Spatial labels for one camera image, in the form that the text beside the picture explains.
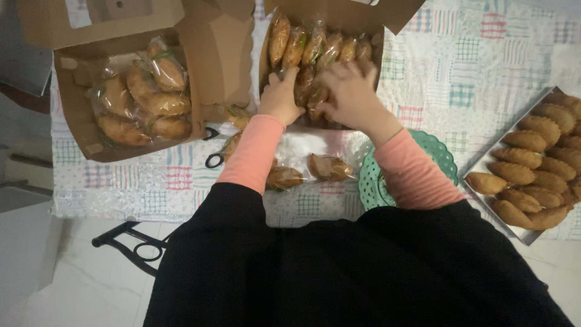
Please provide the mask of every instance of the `black skirt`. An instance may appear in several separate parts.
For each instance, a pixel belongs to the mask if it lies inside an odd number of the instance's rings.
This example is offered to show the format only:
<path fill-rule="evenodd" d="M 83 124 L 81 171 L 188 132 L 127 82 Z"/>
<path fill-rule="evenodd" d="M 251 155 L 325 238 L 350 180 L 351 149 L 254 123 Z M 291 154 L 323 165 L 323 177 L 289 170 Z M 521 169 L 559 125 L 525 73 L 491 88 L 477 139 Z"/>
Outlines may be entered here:
<path fill-rule="evenodd" d="M 215 184 L 172 235 L 145 326 L 572 326 L 467 201 L 269 228 L 262 197 Z"/>

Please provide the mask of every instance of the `table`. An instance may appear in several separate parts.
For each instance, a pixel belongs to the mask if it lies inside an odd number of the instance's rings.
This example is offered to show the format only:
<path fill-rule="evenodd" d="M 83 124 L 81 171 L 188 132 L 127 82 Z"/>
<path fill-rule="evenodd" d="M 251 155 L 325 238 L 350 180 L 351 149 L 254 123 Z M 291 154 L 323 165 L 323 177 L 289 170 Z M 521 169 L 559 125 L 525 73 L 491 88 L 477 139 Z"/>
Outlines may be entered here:
<path fill-rule="evenodd" d="M 255 108 L 257 58 L 270 21 L 261 0 L 254 18 L 250 94 Z M 581 95 L 580 27 L 581 20 L 510 0 L 428 0 L 399 35 L 385 30 L 377 95 L 405 127 L 446 143 L 461 175 L 543 88 L 558 85 L 566 93 Z M 58 217 L 183 222 L 222 170 L 207 169 L 204 162 L 221 148 L 223 138 L 111 164 L 87 161 L 62 115 L 57 83 L 51 93 L 52 211 Z M 230 125 L 213 127 L 234 133 Z M 308 175 L 304 158 L 309 153 L 340 155 L 358 172 L 370 146 L 360 132 L 289 128 L 277 157 Z M 462 185 L 459 188 L 483 219 L 502 229 Z M 355 179 L 267 192 L 264 205 L 267 223 L 284 227 L 317 219 L 355 220 L 363 212 Z M 581 240 L 581 209 L 542 238 Z"/>

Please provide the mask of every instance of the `person's right hand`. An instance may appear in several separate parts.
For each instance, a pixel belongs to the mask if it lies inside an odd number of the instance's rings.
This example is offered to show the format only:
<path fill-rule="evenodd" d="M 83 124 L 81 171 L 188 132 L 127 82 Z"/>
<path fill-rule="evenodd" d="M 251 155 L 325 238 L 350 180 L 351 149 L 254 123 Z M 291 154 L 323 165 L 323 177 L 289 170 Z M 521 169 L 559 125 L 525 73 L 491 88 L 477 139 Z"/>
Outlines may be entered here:
<path fill-rule="evenodd" d="M 376 76 L 374 66 L 363 76 L 353 62 L 334 63 L 321 75 L 321 82 L 330 89 L 334 101 L 319 104 L 317 110 L 325 111 L 336 122 L 362 131 L 379 147 L 403 127 L 375 95 Z"/>

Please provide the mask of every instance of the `cardboard box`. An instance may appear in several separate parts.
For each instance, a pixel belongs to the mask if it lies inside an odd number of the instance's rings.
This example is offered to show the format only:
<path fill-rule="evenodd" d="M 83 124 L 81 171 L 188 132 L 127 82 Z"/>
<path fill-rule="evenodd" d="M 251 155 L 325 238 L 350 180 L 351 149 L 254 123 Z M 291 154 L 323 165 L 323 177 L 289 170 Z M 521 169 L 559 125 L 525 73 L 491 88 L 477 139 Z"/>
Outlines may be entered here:
<path fill-rule="evenodd" d="M 381 72 L 384 26 L 398 34 L 415 15 L 425 0 L 379 0 L 376 5 L 352 0 L 264 0 L 265 15 L 276 8 L 260 53 L 259 90 L 262 94 L 272 72 L 268 58 L 268 41 L 278 15 L 285 14 L 292 26 L 305 25 L 313 20 L 323 20 L 330 30 L 373 36 L 373 63 Z"/>
<path fill-rule="evenodd" d="M 67 124 L 87 159 L 113 162 L 174 146 L 114 149 L 103 145 L 86 93 L 108 56 L 146 49 L 164 35 L 188 71 L 193 131 L 206 137 L 201 104 L 246 105 L 252 65 L 252 0 L 89 0 L 88 25 L 76 25 L 65 0 L 19 0 L 27 42 L 54 49 L 55 70 Z"/>

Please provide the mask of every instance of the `cardboard flap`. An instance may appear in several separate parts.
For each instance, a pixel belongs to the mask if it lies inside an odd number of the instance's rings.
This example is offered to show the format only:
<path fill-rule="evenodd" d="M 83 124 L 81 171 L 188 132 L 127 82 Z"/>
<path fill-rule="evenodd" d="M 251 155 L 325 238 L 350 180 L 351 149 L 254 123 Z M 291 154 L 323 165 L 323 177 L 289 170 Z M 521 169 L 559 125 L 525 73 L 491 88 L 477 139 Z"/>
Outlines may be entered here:
<path fill-rule="evenodd" d="M 201 104 L 248 104 L 253 9 L 253 0 L 184 1 L 176 28 Z"/>
<path fill-rule="evenodd" d="M 264 13 L 268 15 L 278 7 L 291 21 L 292 17 L 310 16 L 351 31 L 369 31 L 374 26 L 383 25 L 397 34 L 424 2 L 379 0 L 372 6 L 353 0 L 264 0 Z"/>
<path fill-rule="evenodd" d="M 180 0 L 150 0 L 136 13 L 135 0 L 88 1 L 92 24 L 74 29 L 65 0 L 18 0 L 27 42 L 49 49 L 173 27 L 184 17 Z"/>

